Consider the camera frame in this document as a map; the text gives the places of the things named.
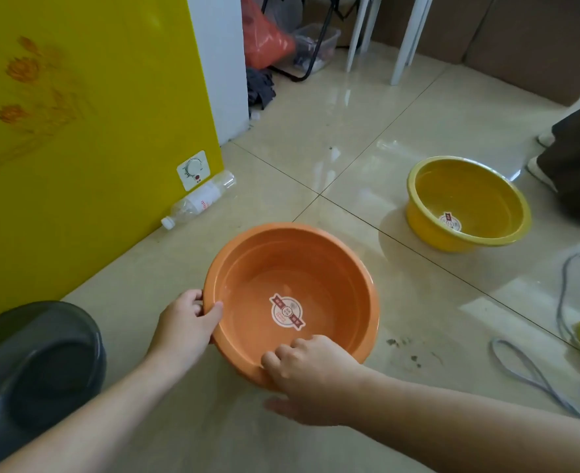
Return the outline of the person's left hand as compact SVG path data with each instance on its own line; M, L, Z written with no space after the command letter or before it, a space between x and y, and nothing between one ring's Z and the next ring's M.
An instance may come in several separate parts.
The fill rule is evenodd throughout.
M205 314L202 290L180 294L160 314L146 359L167 372L183 376L202 356L210 340L200 340L197 318Z

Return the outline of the person's right hand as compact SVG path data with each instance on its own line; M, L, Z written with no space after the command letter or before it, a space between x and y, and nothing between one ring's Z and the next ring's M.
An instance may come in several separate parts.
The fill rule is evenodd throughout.
M361 390L364 367L328 337L282 344L261 363L284 397L310 400L315 422L300 424L349 426L371 411Z

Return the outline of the orange plastic basin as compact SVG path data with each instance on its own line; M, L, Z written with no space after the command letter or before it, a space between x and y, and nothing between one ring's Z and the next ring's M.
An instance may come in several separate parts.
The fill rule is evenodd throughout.
M278 391L261 357L281 344L324 335L358 363L378 336L380 300L365 264L325 230L295 222L255 226L216 254L204 313L223 303L212 342L257 387Z

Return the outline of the person's left forearm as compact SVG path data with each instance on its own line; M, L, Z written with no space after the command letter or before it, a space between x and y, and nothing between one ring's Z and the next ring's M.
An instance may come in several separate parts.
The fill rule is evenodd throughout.
M0 473L103 473L198 359L148 355L108 390L0 462Z

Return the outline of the person's right forearm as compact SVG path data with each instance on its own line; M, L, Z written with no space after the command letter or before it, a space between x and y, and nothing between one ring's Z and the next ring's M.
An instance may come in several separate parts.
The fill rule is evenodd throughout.
M363 375L346 425L437 473L580 473L580 420Z

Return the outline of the clear plastic bottle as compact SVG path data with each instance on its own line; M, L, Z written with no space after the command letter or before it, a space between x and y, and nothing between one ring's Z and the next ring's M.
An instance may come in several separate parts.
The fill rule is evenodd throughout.
M178 225L191 222L222 198L235 183L234 174L228 170L216 174L172 206L171 213L161 220L163 228L172 230Z

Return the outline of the white thermostat dial panel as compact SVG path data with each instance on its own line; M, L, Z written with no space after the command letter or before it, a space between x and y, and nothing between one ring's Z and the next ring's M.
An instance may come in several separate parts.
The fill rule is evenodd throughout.
M176 167L177 175L183 184L184 190L190 192L198 184L206 181L211 175L206 152L200 150Z

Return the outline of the dark grey plastic stool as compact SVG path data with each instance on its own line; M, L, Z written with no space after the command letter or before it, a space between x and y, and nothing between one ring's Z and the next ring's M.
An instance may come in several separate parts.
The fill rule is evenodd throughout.
M76 305L0 314L0 462L95 398L106 364L97 323Z

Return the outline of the yellow chest freezer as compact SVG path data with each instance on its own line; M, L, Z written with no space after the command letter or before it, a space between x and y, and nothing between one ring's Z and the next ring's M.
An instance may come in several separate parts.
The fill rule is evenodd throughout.
M225 168L191 0L0 0L0 314L59 300Z

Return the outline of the dark crumpled cloth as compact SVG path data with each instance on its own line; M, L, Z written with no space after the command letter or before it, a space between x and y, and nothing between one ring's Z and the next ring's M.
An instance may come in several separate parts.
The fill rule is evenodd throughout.
M269 69L255 69L246 67L248 106L260 106L266 109L276 97L272 71Z

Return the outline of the yellow plastic basin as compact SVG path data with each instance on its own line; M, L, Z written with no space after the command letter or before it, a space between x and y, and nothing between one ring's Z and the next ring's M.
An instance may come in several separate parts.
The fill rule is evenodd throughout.
M406 220L427 245L447 253L511 245L531 229L530 206L504 176L471 159L418 162L406 181Z

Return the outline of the orange plastic bag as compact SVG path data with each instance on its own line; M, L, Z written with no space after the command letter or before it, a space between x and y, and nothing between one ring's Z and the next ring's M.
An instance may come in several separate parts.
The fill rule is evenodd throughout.
M279 30L254 0L240 0L245 64L266 69L296 53L294 37Z

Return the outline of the clear plastic storage box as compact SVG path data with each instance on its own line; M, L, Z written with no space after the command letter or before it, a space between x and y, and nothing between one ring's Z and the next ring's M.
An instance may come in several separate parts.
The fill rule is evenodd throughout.
M292 32L296 51L291 66L298 76L305 75L312 60L311 73L315 73L333 59L341 30L329 25L322 40L318 41L322 30L322 23L309 23Z

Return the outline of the white chair leg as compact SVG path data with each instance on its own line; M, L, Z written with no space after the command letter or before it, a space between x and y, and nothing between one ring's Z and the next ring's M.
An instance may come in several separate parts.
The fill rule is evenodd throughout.
M433 0L414 0L404 38L396 59L390 85L396 86L414 58Z
M346 72L350 72L354 59L367 52L372 38L382 0L359 0L357 15L346 62Z

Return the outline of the brown cardboard box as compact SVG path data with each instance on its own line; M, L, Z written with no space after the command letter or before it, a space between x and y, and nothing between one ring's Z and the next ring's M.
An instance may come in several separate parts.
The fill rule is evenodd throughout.
M580 0L433 0L417 53L570 106L580 98Z

